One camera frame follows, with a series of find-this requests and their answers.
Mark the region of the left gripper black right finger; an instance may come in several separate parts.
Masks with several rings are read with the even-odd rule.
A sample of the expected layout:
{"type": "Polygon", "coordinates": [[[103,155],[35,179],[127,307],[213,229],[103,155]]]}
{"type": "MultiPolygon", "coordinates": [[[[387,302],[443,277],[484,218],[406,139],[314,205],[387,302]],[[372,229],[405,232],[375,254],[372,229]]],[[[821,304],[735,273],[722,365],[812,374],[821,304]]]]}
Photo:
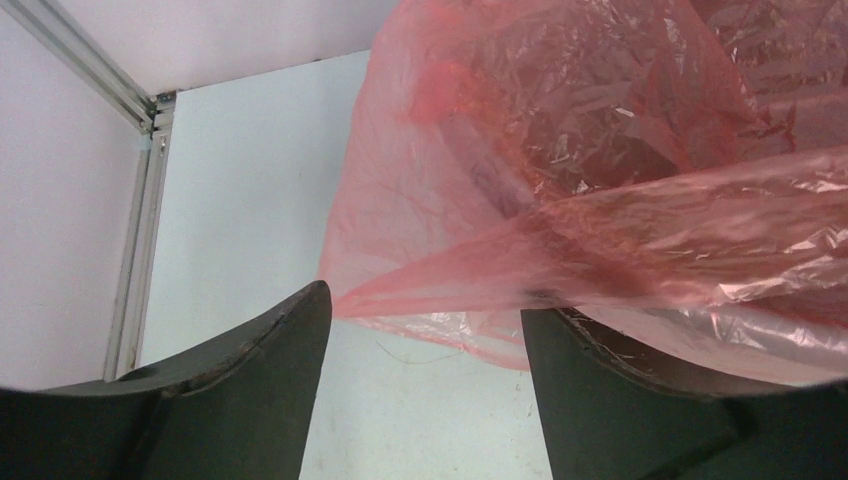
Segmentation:
{"type": "Polygon", "coordinates": [[[556,479],[843,479],[847,385],[790,387],[665,354],[575,309],[521,314],[556,479]]]}

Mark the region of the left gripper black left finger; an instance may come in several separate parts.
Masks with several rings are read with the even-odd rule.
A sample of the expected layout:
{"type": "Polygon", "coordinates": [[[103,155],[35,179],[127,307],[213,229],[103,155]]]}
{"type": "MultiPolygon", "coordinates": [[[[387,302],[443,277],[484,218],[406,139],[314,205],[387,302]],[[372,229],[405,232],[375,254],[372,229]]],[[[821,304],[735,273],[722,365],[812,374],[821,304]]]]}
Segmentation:
{"type": "Polygon", "coordinates": [[[5,479],[296,479],[332,319],[315,281],[114,381],[1,392],[5,479]]]}

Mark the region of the red translucent trash bag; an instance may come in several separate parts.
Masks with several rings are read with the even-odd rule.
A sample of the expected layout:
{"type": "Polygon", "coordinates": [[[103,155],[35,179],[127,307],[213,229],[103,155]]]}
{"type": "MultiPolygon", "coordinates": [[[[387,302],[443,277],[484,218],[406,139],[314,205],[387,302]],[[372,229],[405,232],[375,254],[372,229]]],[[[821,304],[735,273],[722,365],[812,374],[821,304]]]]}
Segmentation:
{"type": "Polygon", "coordinates": [[[787,386],[847,375],[843,1],[403,1],[318,275],[342,318],[521,367],[572,307],[787,386]]]}

